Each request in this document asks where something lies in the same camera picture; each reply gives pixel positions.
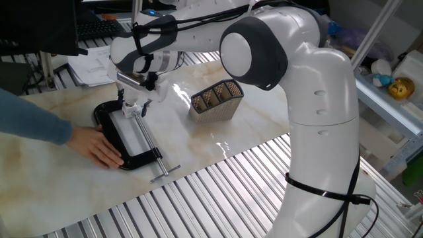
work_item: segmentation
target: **marble table top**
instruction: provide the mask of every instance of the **marble table top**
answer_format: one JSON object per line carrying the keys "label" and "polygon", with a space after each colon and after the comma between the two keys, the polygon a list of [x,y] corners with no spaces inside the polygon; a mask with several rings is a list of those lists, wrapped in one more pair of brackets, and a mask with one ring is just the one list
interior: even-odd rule
{"label": "marble table top", "polygon": [[[157,163],[134,171],[102,170],[66,146],[0,134],[0,215],[11,237],[61,229],[288,132],[279,86],[262,91],[241,84],[245,96],[231,120],[195,124],[188,115],[191,95],[230,76],[215,61],[166,77],[167,99],[151,103],[144,120],[165,167],[181,168],[154,183],[149,181],[161,174]],[[116,100],[117,88],[78,87],[23,98],[75,125],[94,126],[94,108]],[[130,153],[148,150],[133,118],[121,112],[112,118]]]}

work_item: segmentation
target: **blue object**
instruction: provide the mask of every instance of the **blue object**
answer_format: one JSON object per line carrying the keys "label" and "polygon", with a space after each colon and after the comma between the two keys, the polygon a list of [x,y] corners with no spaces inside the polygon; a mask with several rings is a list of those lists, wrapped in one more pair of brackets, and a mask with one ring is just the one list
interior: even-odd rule
{"label": "blue object", "polygon": [[328,35],[333,36],[336,35],[342,27],[336,22],[330,22],[328,24]]}
{"label": "blue object", "polygon": [[163,16],[163,14],[161,14],[157,11],[151,10],[151,9],[142,10],[140,13],[145,14],[147,16],[152,16],[152,17],[162,17]]}
{"label": "blue object", "polygon": [[72,124],[35,104],[0,89],[0,132],[63,145]]}
{"label": "blue object", "polygon": [[391,83],[395,83],[395,79],[388,75],[375,75],[375,78],[381,82],[383,87],[387,87]]}

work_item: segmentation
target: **yellow toy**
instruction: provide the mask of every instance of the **yellow toy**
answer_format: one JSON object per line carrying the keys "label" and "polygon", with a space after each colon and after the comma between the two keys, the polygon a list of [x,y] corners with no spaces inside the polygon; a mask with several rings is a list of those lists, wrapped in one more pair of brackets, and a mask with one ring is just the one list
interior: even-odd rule
{"label": "yellow toy", "polygon": [[388,87],[388,93],[395,100],[403,100],[411,97],[414,93],[414,83],[406,77],[396,78],[395,82]]}

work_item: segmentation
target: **paper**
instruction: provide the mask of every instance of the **paper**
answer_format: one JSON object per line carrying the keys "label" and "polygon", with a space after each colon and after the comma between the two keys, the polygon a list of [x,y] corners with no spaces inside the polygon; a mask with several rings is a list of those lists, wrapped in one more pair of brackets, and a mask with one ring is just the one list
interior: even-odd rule
{"label": "paper", "polygon": [[110,46],[88,49],[87,56],[68,56],[72,72],[80,84],[90,87],[113,83],[107,76]]}

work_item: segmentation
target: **keyboard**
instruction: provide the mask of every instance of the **keyboard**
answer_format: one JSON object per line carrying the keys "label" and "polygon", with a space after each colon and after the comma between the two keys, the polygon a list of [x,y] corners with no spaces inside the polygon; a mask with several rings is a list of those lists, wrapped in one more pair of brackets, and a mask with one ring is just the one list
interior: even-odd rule
{"label": "keyboard", "polygon": [[116,20],[100,20],[77,25],[78,40],[117,36],[123,30]]}

